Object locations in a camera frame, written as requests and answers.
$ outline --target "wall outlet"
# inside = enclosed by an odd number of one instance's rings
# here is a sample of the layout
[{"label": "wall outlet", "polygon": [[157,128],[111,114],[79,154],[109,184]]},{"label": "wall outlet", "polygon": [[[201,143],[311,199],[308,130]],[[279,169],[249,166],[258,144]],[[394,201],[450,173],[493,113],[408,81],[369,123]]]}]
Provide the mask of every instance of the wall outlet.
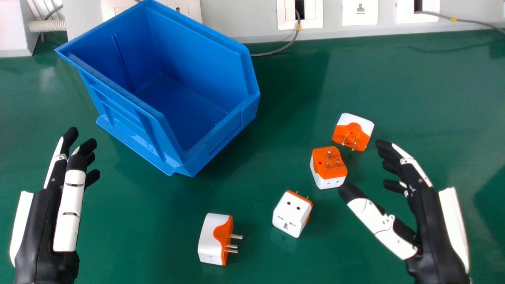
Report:
[{"label": "wall outlet", "polygon": [[[201,23],[200,0],[157,0],[181,14]],[[124,12],[136,2],[133,0],[102,0],[102,14],[104,21]]]},{"label": "wall outlet", "polygon": [[379,0],[342,0],[342,26],[377,25]]},{"label": "wall outlet", "polygon": [[[304,0],[304,19],[302,29],[323,27],[323,0]],[[296,29],[295,0],[277,0],[277,29]]]},{"label": "wall outlet", "polygon": [[[423,11],[440,13],[440,0],[423,0]],[[438,22],[439,18],[430,15],[414,14],[414,0],[396,0],[396,23]]]}]

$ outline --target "blue plastic bin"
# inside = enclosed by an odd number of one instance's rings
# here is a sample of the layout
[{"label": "blue plastic bin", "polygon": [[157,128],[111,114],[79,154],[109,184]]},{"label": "blue plastic bin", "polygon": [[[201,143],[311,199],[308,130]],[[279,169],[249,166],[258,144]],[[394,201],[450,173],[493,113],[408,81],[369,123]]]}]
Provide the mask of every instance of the blue plastic bin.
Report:
[{"label": "blue plastic bin", "polygon": [[56,52],[78,69],[96,123],[167,175],[195,176],[256,116],[249,50],[156,1]]}]

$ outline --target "white wall socket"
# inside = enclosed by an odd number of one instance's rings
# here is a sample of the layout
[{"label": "white wall socket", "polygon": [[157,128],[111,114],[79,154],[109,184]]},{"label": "white wall socket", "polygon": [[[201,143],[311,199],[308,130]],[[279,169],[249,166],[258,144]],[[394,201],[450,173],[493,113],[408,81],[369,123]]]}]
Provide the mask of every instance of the white wall socket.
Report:
[{"label": "white wall socket", "polygon": [[[423,11],[440,13],[440,0],[423,0]],[[430,15],[414,14],[414,0],[396,0],[396,23],[438,22],[439,18]]]},{"label": "white wall socket", "polygon": [[[296,29],[294,0],[277,0],[277,29]],[[323,27],[323,0],[305,0],[305,19],[300,22],[302,29]]]},{"label": "white wall socket", "polygon": [[[181,14],[201,23],[200,0],[157,0]],[[102,0],[102,14],[104,21],[124,12],[136,2],[133,0]]]},{"label": "white wall socket", "polygon": [[377,25],[379,0],[342,0],[342,26]]}]

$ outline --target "white corrugated hose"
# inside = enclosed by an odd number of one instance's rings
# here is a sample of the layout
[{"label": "white corrugated hose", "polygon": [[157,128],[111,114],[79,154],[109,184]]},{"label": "white corrugated hose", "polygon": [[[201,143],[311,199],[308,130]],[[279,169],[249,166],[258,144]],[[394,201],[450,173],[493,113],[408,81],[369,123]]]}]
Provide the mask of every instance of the white corrugated hose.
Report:
[{"label": "white corrugated hose", "polygon": [[31,32],[66,31],[65,20],[29,21],[28,28]]}]

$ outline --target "storage bin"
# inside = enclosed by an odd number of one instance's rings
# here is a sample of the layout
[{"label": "storage bin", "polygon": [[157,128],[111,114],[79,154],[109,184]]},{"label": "storage bin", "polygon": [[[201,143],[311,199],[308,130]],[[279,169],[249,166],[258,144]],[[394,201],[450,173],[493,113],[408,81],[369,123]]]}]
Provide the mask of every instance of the storage bin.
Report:
[{"label": "storage bin", "polygon": [[96,123],[167,175],[196,175],[256,116],[249,50],[144,0],[62,45]]}]

